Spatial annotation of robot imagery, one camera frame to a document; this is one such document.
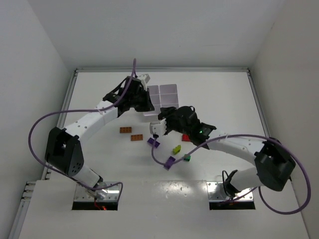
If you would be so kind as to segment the red lego brick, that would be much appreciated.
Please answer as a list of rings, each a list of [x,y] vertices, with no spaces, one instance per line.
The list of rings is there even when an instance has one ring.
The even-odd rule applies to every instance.
[[[181,141],[190,142],[190,138],[187,134],[183,134],[181,137]]]

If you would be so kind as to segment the lime green lego brick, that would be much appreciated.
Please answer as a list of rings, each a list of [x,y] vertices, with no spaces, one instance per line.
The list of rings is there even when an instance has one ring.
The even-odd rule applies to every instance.
[[[172,153],[173,155],[178,154],[181,151],[181,145],[176,146],[173,150]]]

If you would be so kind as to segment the purple butterfly lego brick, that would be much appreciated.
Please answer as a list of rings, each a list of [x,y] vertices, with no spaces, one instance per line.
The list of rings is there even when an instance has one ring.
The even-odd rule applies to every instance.
[[[160,143],[157,140],[151,137],[147,140],[147,143],[151,146],[154,146],[154,148],[158,148],[160,145]]]

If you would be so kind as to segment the orange lego plate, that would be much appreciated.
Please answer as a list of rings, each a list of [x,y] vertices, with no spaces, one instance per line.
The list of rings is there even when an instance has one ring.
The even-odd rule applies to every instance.
[[[120,127],[120,133],[131,133],[132,128],[131,127]]]
[[[144,136],[143,134],[132,134],[131,141],[143,141]]]

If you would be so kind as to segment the dark green lego brick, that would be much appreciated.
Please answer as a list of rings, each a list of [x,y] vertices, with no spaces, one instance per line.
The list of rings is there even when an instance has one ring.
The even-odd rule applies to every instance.
[[[183,161],[186,161],[186,162],[189,162],[191,159],[191,156],[188,155],[188,154],[185,154],[184,157],[183,157]]]

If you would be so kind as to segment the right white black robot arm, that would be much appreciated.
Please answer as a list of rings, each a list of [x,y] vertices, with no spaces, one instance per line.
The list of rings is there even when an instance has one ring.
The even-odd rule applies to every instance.
[[[225,196],[235,197],[244,189],[261,186],[280,192],[296,166],[278,140],[231,137],[215,126],[201,122],[192,106],[162,107],[158,119],[165,123],[162,135],[171,131],[186,134],[196,146],[228,153],[252,164],[249,169],[233,170],[228,174],[221,186]]]

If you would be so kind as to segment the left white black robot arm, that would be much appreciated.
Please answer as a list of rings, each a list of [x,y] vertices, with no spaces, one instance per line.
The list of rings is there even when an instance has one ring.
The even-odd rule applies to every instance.
[[[131,108],[137,112],[153,111],[147,88],[149,80],[148,74],[127,77],[104,96],[92,112],[64,128],[53,128],[49,132],[46,162],[89,190],[98,190],[103,179],[85,164],[82,145]]]

